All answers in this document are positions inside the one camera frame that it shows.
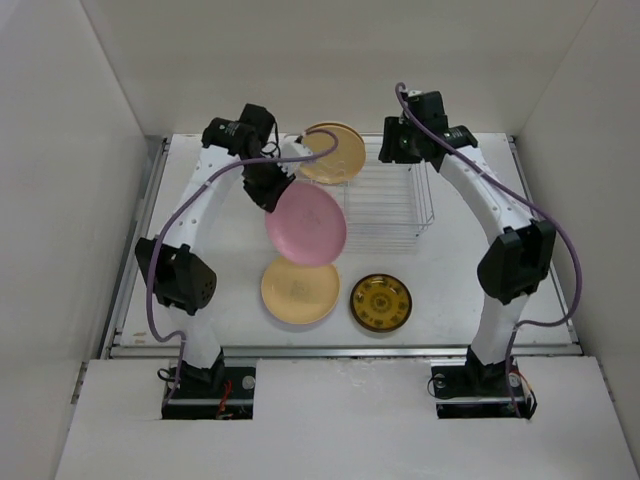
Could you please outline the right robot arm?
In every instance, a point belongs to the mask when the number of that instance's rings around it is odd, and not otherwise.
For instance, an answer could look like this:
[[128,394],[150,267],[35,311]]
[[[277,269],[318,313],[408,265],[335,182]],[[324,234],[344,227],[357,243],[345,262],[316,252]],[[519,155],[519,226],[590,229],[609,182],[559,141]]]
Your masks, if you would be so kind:
[[476,269],[484,304],[463,369],[465,386],[484,394],[507,377],[511,335],[548,276],[556,228],[535,219],[498,180],[467,127],[449,125],[439,92],[410,91],[398,83],[395,93],[402,113],[384,121],[380,161],[431,164],[486,236],[488,248]]

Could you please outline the white wire dish rack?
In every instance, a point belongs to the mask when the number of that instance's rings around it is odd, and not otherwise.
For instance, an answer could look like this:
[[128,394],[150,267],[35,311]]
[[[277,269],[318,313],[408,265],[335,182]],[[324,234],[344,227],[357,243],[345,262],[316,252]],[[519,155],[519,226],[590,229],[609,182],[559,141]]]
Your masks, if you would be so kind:
[[345,214],[349,253],[411,253],[435,219],[427,166],[382,163],[381,143],[379,134],[366,135],[360,172],[322,186]]

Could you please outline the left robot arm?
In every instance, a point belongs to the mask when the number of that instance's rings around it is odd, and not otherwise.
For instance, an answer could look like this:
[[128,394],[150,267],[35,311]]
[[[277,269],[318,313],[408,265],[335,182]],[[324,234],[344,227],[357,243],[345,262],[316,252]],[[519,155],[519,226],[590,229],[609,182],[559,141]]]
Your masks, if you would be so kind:
[[204,244],[236,182],[268,213],[293,182],[283,160],[263,153],[276,131],[274,115],[251,103],[236,120],[214,118],[178,206],[154,238],[135,246],[150,332],[161,343],[177,339],[180,345],[167,379],[189,383],[201,396],[217,394],[224,382],[223,349],[208,310],[217,276],[202,257]]

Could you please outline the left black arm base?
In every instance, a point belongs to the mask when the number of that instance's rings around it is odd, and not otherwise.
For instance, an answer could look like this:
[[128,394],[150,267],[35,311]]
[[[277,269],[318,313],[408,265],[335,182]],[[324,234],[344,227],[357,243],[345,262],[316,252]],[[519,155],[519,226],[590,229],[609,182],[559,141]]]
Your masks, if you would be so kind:
[[163,420],[252,420],[256,389],[256,364],[229,362],[219,357],[209,369],[184,362],[160,368],[164,382]]

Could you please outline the orange plastic plate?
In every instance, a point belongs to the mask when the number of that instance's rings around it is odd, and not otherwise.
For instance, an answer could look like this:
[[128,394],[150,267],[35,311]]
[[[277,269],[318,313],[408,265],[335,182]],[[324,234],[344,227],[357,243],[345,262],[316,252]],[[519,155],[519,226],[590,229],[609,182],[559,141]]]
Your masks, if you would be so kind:
[[350,181],[364,167],[366,161],[364,139],[361,140],[352,132],[341,128],[324,127],[318,129],[332,132],[338,139],[338,146],[331,154],[301,165],[298,171],[307,178],[322,184],[334,185]]

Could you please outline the beige plastic plate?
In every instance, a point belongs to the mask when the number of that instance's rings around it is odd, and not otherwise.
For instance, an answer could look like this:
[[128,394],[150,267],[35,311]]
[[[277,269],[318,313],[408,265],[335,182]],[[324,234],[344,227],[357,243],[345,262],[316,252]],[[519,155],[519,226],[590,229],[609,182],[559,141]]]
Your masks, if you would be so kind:
[[265,307],[290,325],[311,325],[323,320],[334,310],[341,293],[341,279],[334,267],[301,266],[279,256],[266,268],[261,280]]

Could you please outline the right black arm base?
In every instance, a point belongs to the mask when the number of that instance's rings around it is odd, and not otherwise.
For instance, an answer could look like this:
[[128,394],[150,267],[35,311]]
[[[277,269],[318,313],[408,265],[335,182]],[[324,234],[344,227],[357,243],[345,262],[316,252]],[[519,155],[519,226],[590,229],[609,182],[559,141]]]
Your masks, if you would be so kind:
[[478,386],[464,365],[435,365],[431,367],[428,390],[435,399],[436,415],[442,420],[530,420],[538,407],[530,384],[517,370],[507,377],[500,374],[488,386]]

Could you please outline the pink plastic plate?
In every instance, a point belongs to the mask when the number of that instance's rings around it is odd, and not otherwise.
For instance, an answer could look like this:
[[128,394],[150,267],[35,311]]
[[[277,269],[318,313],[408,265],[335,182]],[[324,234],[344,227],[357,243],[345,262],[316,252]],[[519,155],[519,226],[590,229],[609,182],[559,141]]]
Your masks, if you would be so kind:
[[265,214],[267,235],[276,250],[297,265],[333,263],[347,241],[347,222],[338,202],[323,188],[294,181]]

